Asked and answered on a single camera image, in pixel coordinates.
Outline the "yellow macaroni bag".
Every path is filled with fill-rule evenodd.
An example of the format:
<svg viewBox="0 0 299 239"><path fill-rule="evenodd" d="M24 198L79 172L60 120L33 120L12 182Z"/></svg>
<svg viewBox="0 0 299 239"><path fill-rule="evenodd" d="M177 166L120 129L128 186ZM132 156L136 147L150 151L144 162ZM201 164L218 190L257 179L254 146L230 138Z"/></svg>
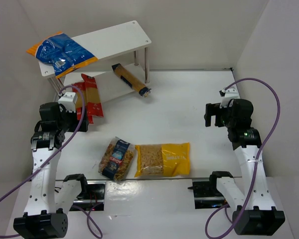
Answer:
<svg viewBox="0 0 299 239"><path fill-rule="evenodd" d="M135 177L175 177L190 174L190 143L136 145Z"/></svg>

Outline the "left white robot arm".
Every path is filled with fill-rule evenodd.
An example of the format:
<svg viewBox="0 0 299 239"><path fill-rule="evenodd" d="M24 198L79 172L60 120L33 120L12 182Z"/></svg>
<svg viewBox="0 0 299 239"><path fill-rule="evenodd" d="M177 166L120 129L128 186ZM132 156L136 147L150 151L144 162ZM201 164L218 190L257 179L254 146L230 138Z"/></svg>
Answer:
<svg viewBox="0 0 299 239"><path fill-rule="evenodd" d="M24 239L55 239L65 237L67 214L74 200L86 192L84 174L65 177L59 191L55 191L56 172L64 144L65 133L78 125L62 104L45 103L40 106L41 120L31 138L33 173L29 198L23 216L13 221L14 230Z"/></svg>

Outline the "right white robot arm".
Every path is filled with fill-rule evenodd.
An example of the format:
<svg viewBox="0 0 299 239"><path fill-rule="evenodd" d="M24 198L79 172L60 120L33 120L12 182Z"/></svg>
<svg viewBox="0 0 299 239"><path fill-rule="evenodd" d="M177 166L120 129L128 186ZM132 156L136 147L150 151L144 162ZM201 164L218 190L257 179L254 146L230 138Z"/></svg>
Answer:
<svg viewBox="0 0 299 239"><path fill-rule="evenodd" d="M226 127L228 138L239 161L244 191L235 183L231 173L214 171L210 182L232 209L231 229L238 235L272 236L285 222L270 194L263 166L261 138L251 126L253 105L248 100L231 99L226 106L207 104L205 125Z"/></svg>

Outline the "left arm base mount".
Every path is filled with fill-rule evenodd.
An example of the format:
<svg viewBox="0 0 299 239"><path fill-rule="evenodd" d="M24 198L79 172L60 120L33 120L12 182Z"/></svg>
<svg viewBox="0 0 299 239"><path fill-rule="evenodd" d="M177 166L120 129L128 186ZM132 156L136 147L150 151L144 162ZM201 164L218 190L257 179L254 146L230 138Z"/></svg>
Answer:
<svg viewBox="0 0 299 239"><path fill-rule="evenodd" d="M104 210L105 182L92 182L81 185L78 180L57 181L55 189L55 208L62 209L63 213L78 211L73 206L84 211Z"/></svg>

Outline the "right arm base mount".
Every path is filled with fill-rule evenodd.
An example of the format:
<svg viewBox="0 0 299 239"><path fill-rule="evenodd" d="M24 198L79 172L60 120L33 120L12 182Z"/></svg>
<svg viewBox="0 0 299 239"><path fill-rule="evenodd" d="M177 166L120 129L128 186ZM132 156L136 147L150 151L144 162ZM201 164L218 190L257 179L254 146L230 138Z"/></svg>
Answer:
<svg viewBox="0 0 299 239"><path fill-rule="evenodd" d="M192 180L192 185L188 187L194 196L195 209L220 208L227 201L208 180Z"/></svg>

